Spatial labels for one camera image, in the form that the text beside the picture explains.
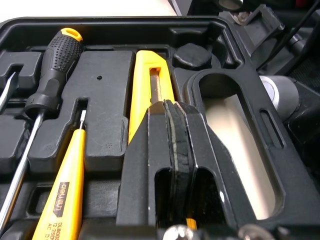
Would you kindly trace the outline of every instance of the white surface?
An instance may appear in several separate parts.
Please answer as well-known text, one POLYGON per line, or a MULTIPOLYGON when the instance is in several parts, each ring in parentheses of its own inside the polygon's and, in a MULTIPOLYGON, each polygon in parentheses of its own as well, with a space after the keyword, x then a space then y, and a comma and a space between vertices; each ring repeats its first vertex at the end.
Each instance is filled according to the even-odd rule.
POLYGON ((19 17, 175 16, 168 0, 1 0, 0 22, 19 17))
POLYGON ((208 125, 228 149, 255 217, 258 220, 269 218, 276 205, 275 191, 234 99, 206 98, 203 103, 208 125))

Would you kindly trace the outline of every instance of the screwdriver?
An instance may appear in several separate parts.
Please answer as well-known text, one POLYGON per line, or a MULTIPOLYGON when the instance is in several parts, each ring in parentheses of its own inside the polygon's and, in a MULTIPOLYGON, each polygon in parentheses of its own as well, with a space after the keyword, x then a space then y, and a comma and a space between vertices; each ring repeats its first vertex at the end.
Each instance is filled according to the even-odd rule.
POLYGON ((7 80, 5 87, 3 89, 3 92, 0 96, 0 114, 2 114, 3 111, 5 110, 9 99, 17 90, 17 88, 18 88, 18 73, 14 72, 7 80))
POLYGON ((80 128, 72 135, 33 240, 78 239, 82 222, 86 112, 83 110, 81 113, 80 128))
POLYGON ((0 237, 10 219, 28 168, 28 153, 44 116, 56 116, 62 103, 61 93, 82 51, 82 37, 72 28, 61 29, 44 52, 39 86, 25 104, 24 111, 34 125, 14 173, 0 211, 0 237))

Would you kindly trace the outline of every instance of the metal screw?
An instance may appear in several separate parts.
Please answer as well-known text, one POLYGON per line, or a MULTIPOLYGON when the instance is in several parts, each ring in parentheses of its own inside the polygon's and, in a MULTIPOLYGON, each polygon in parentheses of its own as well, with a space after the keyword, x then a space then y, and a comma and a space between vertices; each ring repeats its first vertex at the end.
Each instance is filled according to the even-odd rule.
POLYGON ((254 224, 242 226, 238 232, 238 236, 243 240, 275 240, 270 232, 254 224))
POLYGON ((186 225, 173 225, 165 231, 162 240, 200 240, 200 238, 186 225))

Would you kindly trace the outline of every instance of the deli logo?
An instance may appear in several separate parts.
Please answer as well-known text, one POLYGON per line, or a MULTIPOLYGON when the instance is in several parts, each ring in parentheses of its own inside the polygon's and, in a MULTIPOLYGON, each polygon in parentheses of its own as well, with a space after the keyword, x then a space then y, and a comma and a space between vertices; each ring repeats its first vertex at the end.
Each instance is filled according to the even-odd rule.
POLYGON ((68 194, 69 182, 60 182, 58 193, 56 195, 55 204, 53 208, 53 213, 57 218, 61 218, 64 214, 67 194, 68 194))

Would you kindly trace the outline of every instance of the black cable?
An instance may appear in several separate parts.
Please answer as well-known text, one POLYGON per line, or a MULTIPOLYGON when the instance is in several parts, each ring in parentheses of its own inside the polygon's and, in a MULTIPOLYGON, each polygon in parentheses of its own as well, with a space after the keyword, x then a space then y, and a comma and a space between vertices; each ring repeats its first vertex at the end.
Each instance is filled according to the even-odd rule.
POLYGON ((304 15, 298 25, 287 35, 285 35, 278 46, 271 52, 269 57, 256 69, 257 71, 261 70, 269 61, 271 61, 280 51, 284 48, 284 46, 289 42, 289 40, 299 31, 299 29, 305 24, 305 22, 310 18, 310 16, 314 13, 319 5, 320 0, 317 0, 309 11, 304 15))

